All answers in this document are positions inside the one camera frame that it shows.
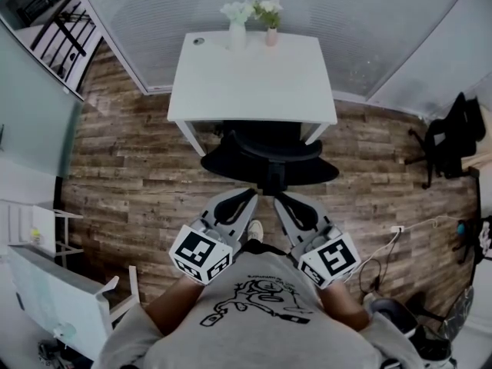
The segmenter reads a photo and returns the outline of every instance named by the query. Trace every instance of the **window blind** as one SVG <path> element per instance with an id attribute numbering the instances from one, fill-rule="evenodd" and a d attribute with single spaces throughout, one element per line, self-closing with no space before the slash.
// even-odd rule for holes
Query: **window blind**
<path id="1" fill-rule="evenodd" d="M 318 37 L 336 91 L 368 96 L 456 0 L 281 0 L 280 31 Z"/>

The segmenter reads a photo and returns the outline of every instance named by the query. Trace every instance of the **white desk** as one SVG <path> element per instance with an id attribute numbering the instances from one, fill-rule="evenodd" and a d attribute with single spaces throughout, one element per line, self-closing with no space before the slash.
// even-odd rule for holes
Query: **white desk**
<path id="1" fill-rule="evenodd" d="M 194 45 L 196 38 L 204 43 Z M 279 34 L 274 47 L 265 33 L 248 32 L 247 47 L 228 50 L 228 32 L 184 37 L 168 120 L 174 121 L 200 156 L 193 121 L 267 120 L 312 123 L 312 143 L 337 123 L 330 80 L 317 38 Z"/>

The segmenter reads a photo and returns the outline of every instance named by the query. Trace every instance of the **white wall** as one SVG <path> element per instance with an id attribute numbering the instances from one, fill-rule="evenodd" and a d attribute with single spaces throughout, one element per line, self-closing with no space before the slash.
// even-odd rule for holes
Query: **white wall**
<path id="1" fill-rule="evenodd" d="M 0 157 L 65 176 L 81 99 L 49 74 L 0 21 Z"/>
<path id="2" fill-rule="evenodd" d="M 53 175 L 0 158 L 0 199 L 27 204 L 52 203 L 55 179 Z"/>
<path id="3" fill-rule="evenodd" d="M 467 98 L 478 97 L 478 101 L 492 111 L 492 74 L 485 77 L 467 93 Z"/>
<path id="4" fill-rule="evenodd" d="M 468 324 L 478 331 L 489 334 L 492 339 L 492 261 L 483 260 L 475 271 L 474 302 L 468 316 Z M 492 353 L 492 342 L 489 352 Z"/>
<path id="5" fill-rule="evenodd" d="M 0 359 L 7 368 L 42 368 L 38 342 L 52 336 L 18 306 L 7 264 L 0 264 L 0 325 Z"/>
<path id="6" fill-rule="evenodd" d="M 492 164 L 480 168 L 481 216 L 492 215 Z"/>
<path id="7" fill-rule="evenodd" d="M 465 325 L 453 342 L 453 358 L 463 369 L 481 369 L 492 352 L 492 335 Z"/>
<path id="8" fill-rule="evenodd" d="M 439 114 L 492 72 L 492 0 L 458 0 L 371 104 Z"/>

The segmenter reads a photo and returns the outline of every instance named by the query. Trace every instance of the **black chair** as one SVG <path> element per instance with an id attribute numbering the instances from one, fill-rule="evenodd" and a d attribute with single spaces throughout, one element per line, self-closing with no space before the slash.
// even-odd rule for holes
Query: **black chair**
<path id="1" fill-rule="evenodd" d="M 414 316 L 425 316 L 441 322 L 437 333 L 441 337 L 453 341 L 463 328 L 470 313 L 470 307 L 474 300 L 474 288 L 473 286 L 466 287 L 453 303 L 445 317 L 438 316 L 427 310 L 425 308 L 426 300 L 427 294 L 423 291 L 418 291 L 408 299 L 405 306 Z"/>
<path id="2" fill-rule="evenodd" d="M 418 323 L 410 308 L 392 298 L 381 298 L 369 305 L 371 313 L 381 313 L 413 344 L 425 367 L 443 367 L 451 361 L 451 342 Z"/>
<path id="3" fill-rule="evenodd" d="M 444 173 L 446 179 L 464 176 L 461 158 L 474 155 L 476 141 L 485 136 L 478 100 L 467 101 L 464 94 L 460 93 L 447 117 L 430 123 L 424 140 L 413 129 L 408 134 L 418 140 L 425 153 L 418 158 L 405 160 L 405 165 L 427 161 L 427 183 L 422 185 L 423 189 L 431 186 L 434 167 L 438 177 L 441 173 Z"/>
<path id="4" fill-rule="evenodd" d="M 255 183 L 264 195 L 338 176 L 338 170 L 319 157 L 321 141 L 306 145 L 301 140 L 300 123 L 226 121 L 223 132 L 221 144 L 201 159 L 201 165 L 215 174 Z"/>

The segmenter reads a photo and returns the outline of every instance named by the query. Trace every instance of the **white t-shirt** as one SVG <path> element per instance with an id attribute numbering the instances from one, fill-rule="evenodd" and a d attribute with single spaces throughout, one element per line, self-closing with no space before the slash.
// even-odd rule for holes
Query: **white t-shirt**
<path id="1" fill-rule="evenodd" d="M 271 253 L 243 253 L 167 337 L 141 306 L 107 340 L 94 369 L 371 368 L 387 357 L 423 368 L 413 345 L 376 314 L 361 332 L 331 319 L 314 286 Z"/>

